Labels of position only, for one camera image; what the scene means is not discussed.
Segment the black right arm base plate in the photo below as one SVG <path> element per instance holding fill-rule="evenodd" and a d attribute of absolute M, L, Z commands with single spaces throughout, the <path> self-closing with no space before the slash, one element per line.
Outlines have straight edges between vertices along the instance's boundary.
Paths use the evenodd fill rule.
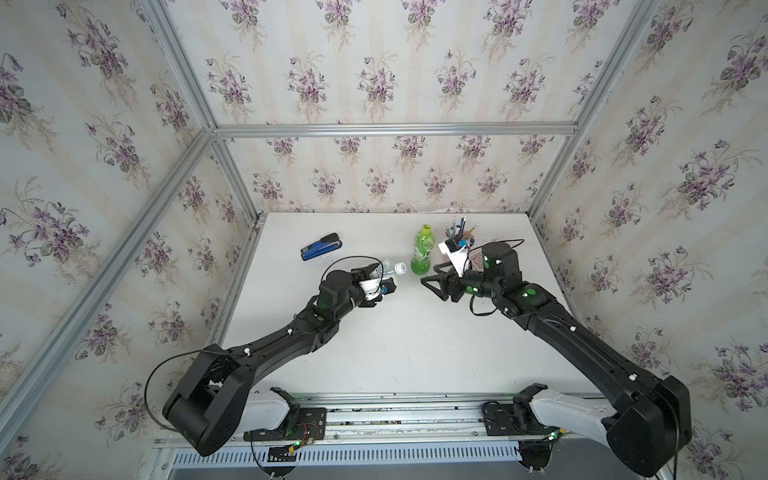
<path fill-rule="evenodd" d="M 482 407 L 483 422 L 487 436 L 543 436 L 546 441 L 559 440 L 563 429 L 548 426 L 539 421 L 532 409 L 536 394 L 546 391 L 548 386 L 534 383 L 512 397 L 510 403 L 487 401 Z"/>

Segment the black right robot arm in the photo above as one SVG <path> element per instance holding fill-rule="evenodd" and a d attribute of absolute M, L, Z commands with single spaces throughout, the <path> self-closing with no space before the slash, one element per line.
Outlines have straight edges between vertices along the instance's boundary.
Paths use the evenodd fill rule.
<path fill-rule="evenodd" d="M 556 442 L 574 432 L 607 448 L 643 477 L 676 467 L 693 436 L 690 392 L 676 377 L 660 378 L 581 325 L 543 286 L 524 279 L 515 248 L 504 241 L 480 248 L 482 267 L 470 254 L 435 266 L 424 287 L 443 301 L 485 298 L 520 328 L 543 340 L 579 370 L 602 399 L 566 395 L 534 383 L 509 404 L 483 406 L 486 432 L 540 435 Z"/>

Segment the green plastic bottle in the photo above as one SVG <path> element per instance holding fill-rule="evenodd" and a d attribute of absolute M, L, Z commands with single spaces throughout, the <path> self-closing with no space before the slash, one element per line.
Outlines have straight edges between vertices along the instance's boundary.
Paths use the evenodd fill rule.
<path fill-rule="evenodd" d="M 435 242 L 433 230 L 430 235 L 423 235 L 421 228 L 414 239 L 414 251 L 411 260 L 411 270 L 417 275 L 424 275 L 429 271 L 431 267 L 431 252 Z"/>

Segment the clear plastic water bottle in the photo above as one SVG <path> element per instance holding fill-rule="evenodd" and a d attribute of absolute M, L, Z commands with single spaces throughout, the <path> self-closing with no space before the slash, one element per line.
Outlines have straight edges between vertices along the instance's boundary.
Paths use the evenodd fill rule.
<path fill-rule="evenodd" d="M 374 270 L 371 272 L 372 279 L 382 279 L 397 275 L 394 271 L 394 265 L 399 262 L 384 260 L 381 263 L 374 264 Z"/>

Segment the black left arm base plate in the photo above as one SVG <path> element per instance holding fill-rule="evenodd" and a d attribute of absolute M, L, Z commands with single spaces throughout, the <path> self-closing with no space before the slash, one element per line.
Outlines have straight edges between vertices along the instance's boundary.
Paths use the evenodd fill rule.
<path fill-rule="evenodd" d="M 236 429 L 246 442 L 315 441 L 325 437 L 328 409 L 303 405 L 285 390 L 256 391 Z"/>

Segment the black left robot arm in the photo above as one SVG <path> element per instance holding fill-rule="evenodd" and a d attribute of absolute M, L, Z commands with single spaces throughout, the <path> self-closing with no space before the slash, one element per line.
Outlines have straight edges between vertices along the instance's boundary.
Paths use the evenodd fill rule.
<path fill-rule="evenodd" d="M 209 456 L 237 433 L 291 431 L 299 404 L 285 390 L 253 387 L 286 363 L 327 344 L 341 320 L 356 308 L 373 308 L 396 291 L 395 279 L 375 277 L 373 265 L 334 270 L 318 293 L 283 328 L 229 348 L 211 344 L 197 353 L 161 413 L 201 456 Z"/>

